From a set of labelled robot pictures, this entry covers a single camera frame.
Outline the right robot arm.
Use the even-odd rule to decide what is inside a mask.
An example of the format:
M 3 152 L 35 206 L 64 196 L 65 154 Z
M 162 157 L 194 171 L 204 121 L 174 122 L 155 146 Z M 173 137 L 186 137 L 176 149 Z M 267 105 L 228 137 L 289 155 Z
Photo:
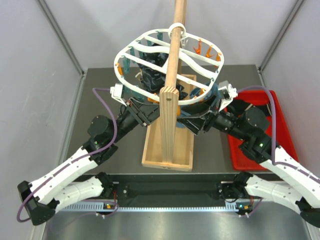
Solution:
M 275 124 L 268 117 L 275 117 L 273 101 L 254 105 L 235 100 L 220 107 L 218 98 L 210 98 L 181 108 L 177 121 L 192 133 L 207 132 L 211 128 L 238 140 L 240 151 L 251 161 L 273 172 L 287 186 L 281 186 L 242 172 L 233 182 L 233 192 L 239 198 L 247 195 L 268 199 L 285 206 L 314 227 L 320 226 L 320 179 L 296 161 L 267 129 Z

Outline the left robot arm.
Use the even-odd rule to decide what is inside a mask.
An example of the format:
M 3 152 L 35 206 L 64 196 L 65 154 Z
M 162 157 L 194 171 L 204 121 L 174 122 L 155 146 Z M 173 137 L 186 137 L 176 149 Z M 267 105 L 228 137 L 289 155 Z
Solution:
M 136 126 L 148 126 L 160 116 L 160 106 L 144 103 L 130 97 L 120 106 L 118 117 L 98 115 L 87 130 L 89 139 L 66 161 L 37 180 L 18 184 L 22 201 L 16 219 L 22 223 L 22 210 L 34 226 L 51 219 L 68 205 L 88 198 L 109 198 L 113 183 L 105 173 L 99 173 L 85 182 L 74 181 L 84 173 L 106 162 L 118 150 L 115 145 Z

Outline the white round clip hanger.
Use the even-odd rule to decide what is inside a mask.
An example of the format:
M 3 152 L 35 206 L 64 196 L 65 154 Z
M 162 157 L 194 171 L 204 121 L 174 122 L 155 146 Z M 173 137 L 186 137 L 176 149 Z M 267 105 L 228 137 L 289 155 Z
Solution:
M 213 60 L 210 57 L 186 50 L 180 46 L 183 46 L 189 39 L 198 40 L 209 46 L 210 49 L 214 49 L 219 58 Z M 153 63 L 147 62 L 135 55 L 129 54 L 129 50 L 135 50 L 141 53 L 164 53 L 168 54 L 168 59 L 163 66 L 157 66 Z M 118 70 L 119 59 L 124 59 L 127 62 L 133 61 L 137 64 L 141 64 L 152 70 L 158 71 L 166 75 L 164 89 L 160 91 L 160 94 L 171 93 L 174 94 L 176 90 L 177 80 L 183 81 L 188 85 L 195 86 L 200 89 L 204 89 L 204 92 L 197 98 L 191 98 L 189 100 L 179 100 L 177 105 L 191 105 L 204 99 L 214 86 L 219 73 L 224 65 L 225 57 L 223 52 L 211 41 L 201 38 L 199 36 L 187 33 L 185 26 L 180 22 L 173 23 L 169 28 L 159 28 L 147 31 L 133 40 L 125 48 L 123 48 L 115 57 L 113 65 L 114 72 L 120 83 L 131 89 L 132 91 L 141 94 L 147 98 L 150 98 L 156 102 L 160 102 L 161 98 L 154 94 L 141 89 L 140 87 L 129 83 Z M 210 79 L 209 85 L 206 86 L 202 83 L 191 80 L 187 77 L 178 74 L 179 61 L 186 63 L 192 70 L 199 75 Z

